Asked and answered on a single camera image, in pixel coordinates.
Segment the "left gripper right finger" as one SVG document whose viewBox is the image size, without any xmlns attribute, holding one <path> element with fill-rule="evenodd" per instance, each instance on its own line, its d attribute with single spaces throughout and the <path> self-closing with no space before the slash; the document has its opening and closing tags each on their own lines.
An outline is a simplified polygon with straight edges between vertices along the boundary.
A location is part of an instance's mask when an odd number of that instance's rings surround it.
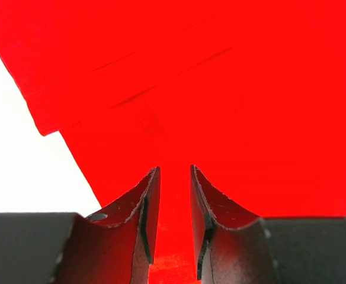
<svg viewBox="0 0 346 284">
<path fill-rule="evenodd" d="M 346 283 L 346 217 L 263 218 L 190 176 L 201 283 Z"/>
</svg>

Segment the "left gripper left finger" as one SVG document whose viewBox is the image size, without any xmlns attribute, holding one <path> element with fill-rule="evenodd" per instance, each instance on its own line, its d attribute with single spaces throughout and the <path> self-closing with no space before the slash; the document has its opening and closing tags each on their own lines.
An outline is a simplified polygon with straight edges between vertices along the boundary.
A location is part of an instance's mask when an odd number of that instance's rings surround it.
<svg viewBox="0 0 346 284">
<path fill-rule="evenodd" d="M 147 283 L 160 184 L 155 167 L 87 217 L 0 213 L 0 283 Z"/>
</svg>

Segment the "red t shirt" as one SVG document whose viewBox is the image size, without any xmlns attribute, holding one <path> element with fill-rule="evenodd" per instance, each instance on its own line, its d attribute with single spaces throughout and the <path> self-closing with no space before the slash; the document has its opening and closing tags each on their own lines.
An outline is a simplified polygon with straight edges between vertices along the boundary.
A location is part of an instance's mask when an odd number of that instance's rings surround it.
<svg viewBox="0 0 346 284">
<path fill-rule="evenodd" d="M 195 283 L 190 166 L 255 214 L 346 216 L 346 1 L 0 1 L 0 58 L 101 205 L 161 168 L 152 283 Z"/>
</svg>

